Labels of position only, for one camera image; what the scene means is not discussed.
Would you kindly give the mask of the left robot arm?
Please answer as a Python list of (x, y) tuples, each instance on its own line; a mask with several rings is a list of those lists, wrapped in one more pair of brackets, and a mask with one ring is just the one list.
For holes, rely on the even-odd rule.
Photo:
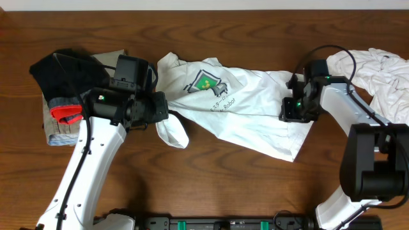
[(61, 121), (80, 120), (79, 135), (59, 187), (37, 229), (135, 229), (136, 217), (116, 209), (103, 217), (96, 205), (112, 160), (131, 130), (168, 118), (167, 100), (155, 89), (158, 73), (144, 59), (119, 55), (114, 74), (92, 57), (53, 53), (31, 74)]

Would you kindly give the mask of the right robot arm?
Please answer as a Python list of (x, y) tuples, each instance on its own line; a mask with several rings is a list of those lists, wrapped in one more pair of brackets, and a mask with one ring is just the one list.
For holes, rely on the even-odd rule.
[(359, 97), (351, 80), (334, 76), (325, 60), (311, 61), (303, 80), (294, 73), (286, 83), (292, 95), (282, 100), (279, 119), (316, 121), (329, 113), (345, 132), (340, 186), (305, 229), (347, 229), (370, 208), (391, 210), (408, 201), (408, 125), (391, 123)]

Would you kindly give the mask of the white printed t-shirt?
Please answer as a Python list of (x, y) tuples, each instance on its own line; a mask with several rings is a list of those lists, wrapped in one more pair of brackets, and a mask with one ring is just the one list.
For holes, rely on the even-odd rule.
[(156, 90), (164, 92), (172, 113), (156, 127), (168, 145), (189, 143), (179, 114), (224, 141), (295, 160), (312, 125), (279, 120), (282, 99), (292, 95), (290, 72), (225, 67), (215, 57), (187, 62), (172, 52), (157, 68)]

